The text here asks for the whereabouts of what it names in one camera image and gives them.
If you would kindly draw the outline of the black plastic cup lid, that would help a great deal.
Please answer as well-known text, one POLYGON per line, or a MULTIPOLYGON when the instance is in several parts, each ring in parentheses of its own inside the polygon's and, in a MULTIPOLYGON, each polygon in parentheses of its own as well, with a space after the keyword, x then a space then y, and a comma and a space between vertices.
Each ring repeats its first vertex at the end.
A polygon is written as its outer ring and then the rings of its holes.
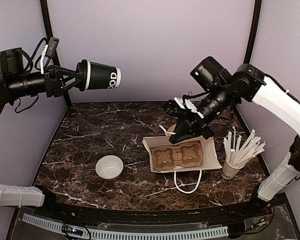
POLYGON ((81 62, 79 62, 76 66, 76 71, 78 73, 78 80, 79 83, 76 85, 76 87, 83 92, 84 90, 87 90, 90 84, 90 78, 91 78, 91 64, 88 60, 83 59, 81 62))

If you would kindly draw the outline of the black paper coffee cup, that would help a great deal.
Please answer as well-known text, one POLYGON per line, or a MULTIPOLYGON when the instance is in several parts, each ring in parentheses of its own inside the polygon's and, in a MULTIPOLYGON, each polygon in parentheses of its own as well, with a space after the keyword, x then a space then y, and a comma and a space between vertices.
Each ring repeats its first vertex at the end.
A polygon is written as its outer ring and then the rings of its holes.
POLYGON ((119 87, 122 73, 118 67, 89 62, 91 72, 89 86, 86 90, 105 90, 119 87))

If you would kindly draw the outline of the brown cardboard cup carrier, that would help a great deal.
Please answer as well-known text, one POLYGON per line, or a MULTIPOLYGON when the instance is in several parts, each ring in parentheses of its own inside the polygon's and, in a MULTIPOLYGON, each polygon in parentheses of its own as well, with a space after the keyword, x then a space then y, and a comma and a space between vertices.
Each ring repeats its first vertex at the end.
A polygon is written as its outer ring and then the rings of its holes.
POLYGON ((179 145, 162 145, 150 149, 155 171, 170 171, 177 166, 199 167, 204 161, 203 147, 199 141, 179 145))

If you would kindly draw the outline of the brown paper bag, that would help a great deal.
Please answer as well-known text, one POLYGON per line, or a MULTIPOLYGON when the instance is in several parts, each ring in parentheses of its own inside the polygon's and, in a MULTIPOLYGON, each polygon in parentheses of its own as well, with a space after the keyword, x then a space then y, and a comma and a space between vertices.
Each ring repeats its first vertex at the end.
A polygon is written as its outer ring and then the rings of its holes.
POLYGON ((173 181, 175 187, 182 193, 184 194, 192 194, 195 192, 200 184, 202 175, 204 171, 207 170, 219 170, 222 168, 221 164, 218 161, 216 149, 215 149, 215 142, 212 137, 209 139, 204 139, 202 136, 195 137, 192 139, 184 140, 181 141, 177 144, 172 144, 169 142, 169 138, 171 135, 168 135, 167 130, 160 125, 159 126, 163 131, 164 131, 164 136, 152 136, 152 137, 144 137, 142 140, 143 146, 147 150, 149 154, 149 164, 150 164, 150 171, 152 173, 158 173, 158 174, 165 174, 165 173, 173 173, 173 181), (182 143, 187 143, 187 142, 192 142, 192 141, 199 141, 201 143, 202 149, 203 149, 203 163, 201 166, 197 167, 189 167, 189 168, 184 168, 181 166, 175 167, 173 170, 168 170, 168 171, 156 171, 154 170, 153 163, 152 163, 152 156, 151 156, 151 149, 159 146, 176 146, 180 145, 182 143), (190 191, 185 191, 181 189, 181 186, 177 183, 177 173, 182 173, 182 172, 191 172, 191 171, 198 171, 199 176, 197 179, 197 182, 195 184, 194 189, 190 191))

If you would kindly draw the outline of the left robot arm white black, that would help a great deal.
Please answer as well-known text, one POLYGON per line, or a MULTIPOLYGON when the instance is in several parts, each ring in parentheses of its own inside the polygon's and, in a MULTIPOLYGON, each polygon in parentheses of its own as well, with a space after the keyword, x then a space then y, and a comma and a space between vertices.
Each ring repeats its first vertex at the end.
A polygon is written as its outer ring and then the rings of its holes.
MULTIPOLYGON (((38 97, 41 93, 60 97, 83 81, 80 69, 50 65, 32 72, 33 66, 32 58, 22 48, 0 52, 0 115, 6 104, 13 105, 22 97, 38 97)), ((0 207, 40 207, 48 217, 57 218, 61 208, 55 199, 55 194, 43 186, 0 184, 0 207)))

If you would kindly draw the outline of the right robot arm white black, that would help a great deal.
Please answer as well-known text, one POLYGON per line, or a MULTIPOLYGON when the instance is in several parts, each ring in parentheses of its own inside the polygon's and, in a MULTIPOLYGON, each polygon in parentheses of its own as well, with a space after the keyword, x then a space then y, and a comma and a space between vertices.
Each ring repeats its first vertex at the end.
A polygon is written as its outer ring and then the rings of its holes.
POLYGON ((190 75, 203 88, 204 99, 198 105, 183 95, 169 100, 165 112, 177 117, 176 127, 169 142, 179 142, 214 134, 209 124, 224 109, 242 99, 268 110, 296 132, 294 142, 281 164, 258 187, 257 197, 245 205, 245 213, 256 217, 265 208, 265 203, 293 179, 300 175, 300 102, 270 75, 251 64, 242 64, 230 74, 213 57, 203 59, 190 75))

